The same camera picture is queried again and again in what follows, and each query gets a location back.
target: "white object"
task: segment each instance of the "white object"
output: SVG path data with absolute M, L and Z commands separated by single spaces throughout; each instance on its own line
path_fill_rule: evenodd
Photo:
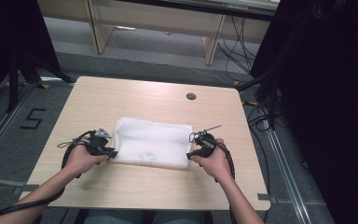
M 121 118 L 117 121 L 113 162 L 169 169 L 186 169 L 192 127 Z

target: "person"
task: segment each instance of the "person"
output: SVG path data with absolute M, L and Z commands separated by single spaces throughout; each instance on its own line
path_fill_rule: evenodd
M 216 139 L 217 142 L 224 143 L 223 139 Z M 51 179 L 42 184 L 39 188 L 32 191 L 30 194 L 16 202 L 15 204 L 29 203 L 37 200 L 42 200 L 60 192 L 69 182 L 75 177 L 86 173 L 96 163 L 108 160 L 108 156 L 91 156 L 84 145 L 77 145 L 69 155 L 66 165 Z M 198 163 L 205 172 L 214 177 L 223 191 L 225 192 L 228 202 L 230 204 L 232 213 L 237 220 L 237 223 L 263 223 L 261 217 L 257 214 L 254 208 L 250 205 L 246 197 L 243 195 L 241 189 L 231 176 L 229 165 L 226 159 L 224 151 L 220 147 L 216 147 L 213 154 L 208 158 L 202 158 L 200 156 L 192 156 L 191 160 Z M 27 208 L 13 213 L 8 213 L 0 216 L 0 223 L 34 223 L 43 210 L 47 207 L 47 204 L 39 205 L 37 207 Z M 133 215 L 132 211 L 114 211 L 113 213 L 118 216 L 128 217 Z M 174 218 L 197 220 L 199 213 L 197 212 L 158 212 L 156 213 L 155 221 L 159 223 L 174 223 Z M 86 219 L 86 223 L 102 223 L 98 218 L 101 216 L 91 215 L 89 220 Z M 133 216 L 135 220 L 142 223 L 139 216 Z

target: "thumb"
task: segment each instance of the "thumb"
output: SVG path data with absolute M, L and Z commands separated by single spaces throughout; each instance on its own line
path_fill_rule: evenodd
M 191 156 L 190 159 L 196 163 L 200 163 L 200 161 L 202 160 L 202 157 L 194 155 L 194 156 Z
M 94 156 L 97 162 L 107 161 L 109 160 L 108 155 L 102 155 L 102 156 Z

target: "hand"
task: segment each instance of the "hand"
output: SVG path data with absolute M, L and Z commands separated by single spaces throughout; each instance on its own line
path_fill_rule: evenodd
M 72 149 L 63 169 L 69 170 L 74 176 L 86 173 L 95 164 L 107 161 L 108 156 L 91 156 L 84 145 L 77 145 Z
M 224 143 L 221 138 L 217 138 L 216 141 Z M 214 149 L 210 157 L 192 156 L 191 160 L 198 163 L 208 175 L 214 177 L 218 182 L 225 177 L 231 176 L 226 154 L 219 146 Z

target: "table top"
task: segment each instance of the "table top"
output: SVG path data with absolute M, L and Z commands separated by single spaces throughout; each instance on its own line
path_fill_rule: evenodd
M 186 98 L 190 92 L 196 100 Z M 58 144 L 100 127 L 113 134 L 124 117 L 191 125 L 196 132 L 221 124 L 210 133 L 225 140 L 238 185 L 256 210 L 269 209 L 269 201 L 257 197 L 267 190 L 239 94 L 228 88 L 80 77 L 27 184 L 40 185 L 60 171 L 65 149 Z M 51 205 L 228 210 L 224 191 L 193 161 L 184 171 L 104 162 L 73 180 Z

